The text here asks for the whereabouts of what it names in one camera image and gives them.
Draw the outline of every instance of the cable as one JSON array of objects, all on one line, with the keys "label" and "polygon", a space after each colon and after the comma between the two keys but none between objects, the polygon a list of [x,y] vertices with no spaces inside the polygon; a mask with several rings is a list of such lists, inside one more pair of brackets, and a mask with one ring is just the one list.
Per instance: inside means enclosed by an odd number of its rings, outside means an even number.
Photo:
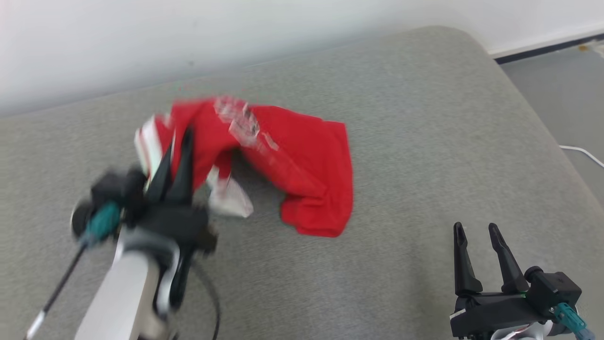
[{"label": "cable", "polygon": [[216,340],[216,338],[218,338],[218,330],[220,329],[220,298],[218,297],[218,293],[216,292],[216,288],[214,287],[212,280],[210,280],[210,277],[205,273],[202,266],[195,261],[195,259],[193,259],[192,262],[195,275],[204,285],[205,290],[208,291],[208,294],[212,299],[212,303],[214,304],[214,309],[216,310],[216,325],[214,326],[214,335],[212,336],[212,340]]},{"label": "cable", "polygon": [[560,145],[560,147],[562,149],[566,149],[566,150],[581,151],[582,153],[586,154],[587,157],[591,158],[591,160],[593,160],[594,162],[596,162],[599,166],[601,166],[601,167],[604,168],[604,163],[600,162],[599,159],[597,159],[594,155],[590,154],[590,152],[587,151],[586,149],[577,148],[576,146],[567,146],[567,145]]},{"label": "cable", "polygon": [[54,292],[50,296],[50,299],[48,299],[48,302],[46,302],[46,304],[44,305],[44,308],[42,308],[40,313],[38,313],[36,319],[31,324],[30,328],[27,330],[27,333],[25,334],[25,337],[23,338],[23,340],[30,340],[34,337],[34,335],[36,335],[36,332],[40,329],[40,326],[42,325],[42,323],[44,322],[44,319],[46,318],[46,314],[48,314],[48,311],[53,306],[57,297],[63,290],[65,283],[67,283],[67,280],[69,279],[69,277],[73,273],[74,269],[76,268],[76,265],[80,261],[80,258],[82,257],[82,254],[84,253],[84,250],[86,250],[86,248],[87,248],[86,244],[82,244],[80,246],[80,249],[78,250],[77,254],[73,258],[73,260],[71,260],[71,264],[67,268],[67,271],[65,272],[65,274],[63,274],[61,281],[59,281],[59,284],[54,289]]}]

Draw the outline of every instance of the white cable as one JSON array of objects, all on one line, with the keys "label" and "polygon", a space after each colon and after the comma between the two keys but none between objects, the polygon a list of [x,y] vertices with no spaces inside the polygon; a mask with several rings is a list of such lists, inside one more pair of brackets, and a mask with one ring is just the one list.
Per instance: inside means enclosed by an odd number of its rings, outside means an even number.
[{"label": "white cable", "polygon": [[562,149],[566,149],[566,150],[581,151],[582,153],[586,154],[587,157],[591,158],[594,162],[598,163],[599,166],[604,168],[604,163],[600,162],[599,159],[597,159],[594,155],[590,154],[590,152],[587,151],[586,149],[577,148],[576,146],[567,146],[567,145],[560,145],[560,147]]}]

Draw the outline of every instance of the red cloth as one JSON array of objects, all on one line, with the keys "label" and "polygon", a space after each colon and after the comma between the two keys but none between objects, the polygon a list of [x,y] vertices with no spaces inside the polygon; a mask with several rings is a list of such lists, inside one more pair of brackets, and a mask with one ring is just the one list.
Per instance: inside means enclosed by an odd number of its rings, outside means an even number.
[{"label": "red cloth", "polygon": [[170,119],[156,118],[165,152],[174,141],[173,171],[180,162],[185,129],[194,130],[194,188],[213,165],[219,177],[231,172],[231,151],[240,148],[246,159],[287,196],[281,218],[301,234],[337,237],[352,213],[352,164],[345,125],[326,122],[277,106],[251,106],[230,100],[221,116],[218,99],[174,104]]}]

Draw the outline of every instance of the teal connector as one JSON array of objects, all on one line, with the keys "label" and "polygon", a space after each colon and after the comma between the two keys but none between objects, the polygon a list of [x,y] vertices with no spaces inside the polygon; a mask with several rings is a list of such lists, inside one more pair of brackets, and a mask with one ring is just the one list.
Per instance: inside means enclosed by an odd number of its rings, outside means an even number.
[{"label": "teal connector", "polygon": [[596,340],[595,334],[587,329],[587,322],[567,303],[558,304],[554,315],[556,320],[570,329],[578,340]]},{"label": "teal connector", "polygon": [[120,214],[121,209],[115,202],[106,203],[88,221],[86,230],[80,237],[80,243],[93,246],[105,239],[120,226]]}]

